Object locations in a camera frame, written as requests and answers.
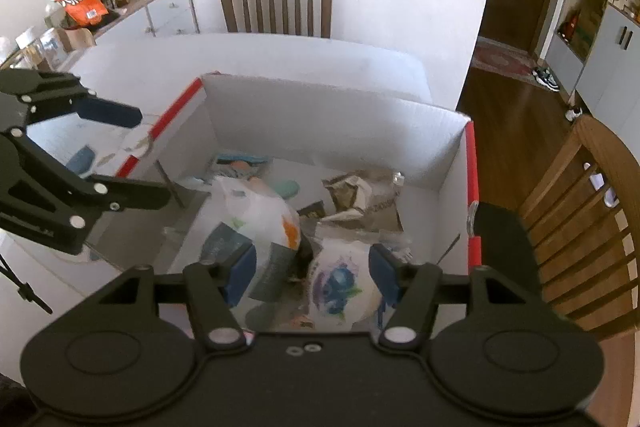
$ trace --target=green object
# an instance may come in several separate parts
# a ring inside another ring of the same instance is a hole
[[[285,180],[269,185],[271,190],[279,195],[283,200],[290,200],[300,192],[300,185],[293,180]]]

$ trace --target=silver screw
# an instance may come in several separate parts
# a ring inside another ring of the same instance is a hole
[[[305,354],[305,350],[299,346],[289,346],[285,350],[285,353],[287,353],[287,355],[291,355],[292,357],[301,357]]]
[[[85,222],[81,216],[71,216],[69,217],[69,222],[75,229],[84,229]]]
[[[322,351],[322,346],[316,343],[305,344],[305,351],[308,353],[317,353]]]
[[[393,342],[394,344],[407,344],[410,343],[418,336],[411,328],[407,328],[406,326],[396,326],[394,328],[389,328],[385,330],[385,338],[389,342]]]
[[[240,331],[234,328],[216,328],[209,331],[208,336],[214,344],[233,344],[240,339]]]
[[[94,190],[98,192],[98,194],[106,194],[107,192],[109,192],[107,187],[101,183],[95,184]]]

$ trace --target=black and white sneaker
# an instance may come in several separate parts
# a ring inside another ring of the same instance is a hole
[[[537,83],[540,84],[540,86],[544,86],[546,87],[546,89],[551,90],[553,92],[560,91],[560,87],[558,86],[558,83],[556,82],[553,76],[553,73],[551,73],[549,68],[546,68],[545,70],[543,70],[542,68],[537,67],[537,68],[534,68],[534,70],[531,71],[531,73],[535,77]]]

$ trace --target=wooden floor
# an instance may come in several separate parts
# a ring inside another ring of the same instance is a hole
[[[516,210],[570,129],[560,97],[518,80],[471,69],[458,110],[474,120],[481,200]],[[578,158],[567,176],[577,177],[581,169],[582,158]],[[629,297],[616,305],[627,309]],[[580,325],[592,327],[588,321]],[[626,427],[634,379],[634,336],[623,335],[601,345],[606,373],[589,411],[605,427]]]

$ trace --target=open box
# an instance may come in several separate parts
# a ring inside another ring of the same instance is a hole
[[[440,263],[445,273],[466,274],[481,262],[479,239],[467,230],[478,181],[473,124],[463,114],[376,92],[206,74],[150,135],[148,152],[129,157],[118,175],[162,181],[159,163],[169,179],[178,180],[202,175],[222,150],[270,156],[267,181],[291,179],[301,186],[289,201],[294,209],[323,200],[329,212],[322,179],[362,168],[400,171],[406,181],[398,212],[412,240],[413,263],[436,263],[447,250]],[[160,211],[106,214],[90,242],[121,269],[151,264],[165,273],[196,262],[200,252],[180,249],[166,230],[188,228],[205,196],[176,190],[181,204],[172,200]],[[438,322],[463,316],[464,307],[450,308]]]

